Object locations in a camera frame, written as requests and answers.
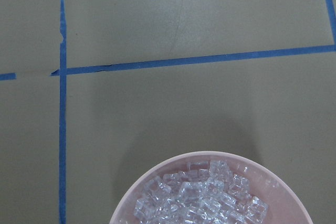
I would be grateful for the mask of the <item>clear ice cubes pile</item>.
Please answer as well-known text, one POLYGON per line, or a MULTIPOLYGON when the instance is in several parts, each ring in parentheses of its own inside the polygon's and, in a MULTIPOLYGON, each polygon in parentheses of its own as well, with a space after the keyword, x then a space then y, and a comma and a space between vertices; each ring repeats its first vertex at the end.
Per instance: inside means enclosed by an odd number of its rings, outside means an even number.
POLYGON ((247 178, 211 160, 150 179, 133 214, 139 223, 263 223, 267 212, 247 178))

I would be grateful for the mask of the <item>brown table mat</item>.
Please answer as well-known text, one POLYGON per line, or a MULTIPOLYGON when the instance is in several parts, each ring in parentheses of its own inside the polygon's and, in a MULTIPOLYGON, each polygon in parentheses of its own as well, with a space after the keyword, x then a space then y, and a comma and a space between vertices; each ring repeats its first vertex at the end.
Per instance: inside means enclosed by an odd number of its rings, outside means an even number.
POLYGON ((1 223, 108 223, 148 169, 229 152, 335 223, 335 0, 1 0, 1 223), (60 124, 60 112, 65 123, 60 124))

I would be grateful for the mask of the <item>pink bowl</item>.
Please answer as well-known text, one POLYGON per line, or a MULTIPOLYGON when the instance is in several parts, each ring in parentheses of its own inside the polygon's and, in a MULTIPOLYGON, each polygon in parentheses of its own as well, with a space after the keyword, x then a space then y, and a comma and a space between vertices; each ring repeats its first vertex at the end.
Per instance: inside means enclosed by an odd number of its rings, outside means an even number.
POLYGON ((268 204, 264 223, 313 223, 304 205, 277 175, 247 158, 225 152, 198 151, 169 158, 145 172, 119 201, 110 223, 137 223, 133 210, 143 185, 152 177, 187 168, 188 162, 224 159, 229 168, 250 181, 250 191, 268 204))

